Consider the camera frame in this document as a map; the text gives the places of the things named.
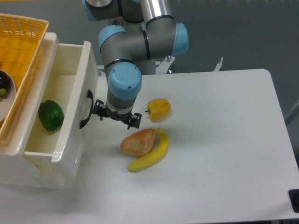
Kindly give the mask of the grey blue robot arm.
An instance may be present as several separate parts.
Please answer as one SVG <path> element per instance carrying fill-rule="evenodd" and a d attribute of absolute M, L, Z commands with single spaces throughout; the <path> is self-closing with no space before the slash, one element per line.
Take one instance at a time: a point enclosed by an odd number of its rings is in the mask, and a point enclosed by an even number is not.
<path fill-rule="evenodd" d="M 145 25 L 135 32 L 122 25 L 110 25 L 99 32 L 107 99 L 92 100 L 90 108 L 90 114 L 138 128 L 142 115 L 132 113 L 142 86 L 137 63 L 185 53 L 189 47 L 186 26 L 175 22 L 168 0 L 85 0 L 82 4 L 92 21 L 122 18 L 132 25 Z"/>

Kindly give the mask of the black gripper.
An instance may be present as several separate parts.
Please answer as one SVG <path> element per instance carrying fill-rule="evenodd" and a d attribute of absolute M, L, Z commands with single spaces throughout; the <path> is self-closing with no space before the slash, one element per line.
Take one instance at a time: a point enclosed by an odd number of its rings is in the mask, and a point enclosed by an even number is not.
<path fill-rule="evenodd" d="M 99 116 L 100 120 L 103 118 L 111 118 L 116 121 L 128 121 L 127 129 L 136 128 L 139 129 L 142 120 L 140 113 L 131 114 L 133 106 L 128 108 L 117 108 L 110 103 L 104 104 L 103 101 L 97 99 L 92 110 L 92 114 Z"/>

